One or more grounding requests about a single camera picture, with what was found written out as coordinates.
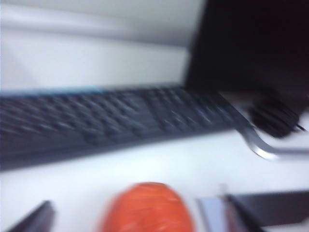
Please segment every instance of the orange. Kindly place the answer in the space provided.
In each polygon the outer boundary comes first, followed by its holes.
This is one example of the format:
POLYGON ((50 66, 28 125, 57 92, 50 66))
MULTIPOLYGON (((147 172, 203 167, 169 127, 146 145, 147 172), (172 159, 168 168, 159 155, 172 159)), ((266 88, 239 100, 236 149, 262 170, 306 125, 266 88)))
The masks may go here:
POLYGON ((142 183, 113 203, 99 232, 193 232, 181 198, 160 183, 142 183))

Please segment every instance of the computer monitor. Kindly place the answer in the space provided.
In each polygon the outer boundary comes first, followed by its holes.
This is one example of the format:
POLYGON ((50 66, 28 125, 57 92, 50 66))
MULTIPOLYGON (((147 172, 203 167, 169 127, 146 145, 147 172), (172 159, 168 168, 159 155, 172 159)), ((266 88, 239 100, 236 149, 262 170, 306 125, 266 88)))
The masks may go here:
POLYGON ((208 0, 186 86, 309 92, 307 0, 208 0))

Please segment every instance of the white desk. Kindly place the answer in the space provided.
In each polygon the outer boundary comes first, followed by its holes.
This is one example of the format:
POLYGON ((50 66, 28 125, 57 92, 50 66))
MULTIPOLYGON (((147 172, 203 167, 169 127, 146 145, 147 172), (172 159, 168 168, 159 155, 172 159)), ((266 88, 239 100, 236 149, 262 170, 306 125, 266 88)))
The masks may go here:
POLYGON ((93 232, 111 199, 134 183, 163 182, 177 190, 205 231, 196 198, 309 188, 309 159, 269 162, 236 131, 116 150, 1 173, 1 227, 6 230, 43 200, 56 208, 53 231, 93 232))

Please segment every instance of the cable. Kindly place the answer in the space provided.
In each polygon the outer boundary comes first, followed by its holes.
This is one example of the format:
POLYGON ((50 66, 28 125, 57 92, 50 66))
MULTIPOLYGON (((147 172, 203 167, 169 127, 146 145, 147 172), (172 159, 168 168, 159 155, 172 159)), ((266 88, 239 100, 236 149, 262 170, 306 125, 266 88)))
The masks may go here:
POLYGON ((306 131, 298 125, 299 115, 306 105, 295 101, 286 101, 286 104, 283 101, 284 99, 269 97, 257 102, 249 110, 252 123, 275 138, 289 135, 296 127, 306 131))

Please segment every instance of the black keyboard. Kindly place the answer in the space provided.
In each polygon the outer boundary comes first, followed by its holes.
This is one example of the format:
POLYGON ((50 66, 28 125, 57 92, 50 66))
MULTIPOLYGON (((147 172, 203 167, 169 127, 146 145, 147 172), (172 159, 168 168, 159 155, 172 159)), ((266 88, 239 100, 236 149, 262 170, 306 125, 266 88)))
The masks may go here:
POLYGON ((0 106, 2 169, 249 124, 220 94, 181 87, 2 96, 0 106))

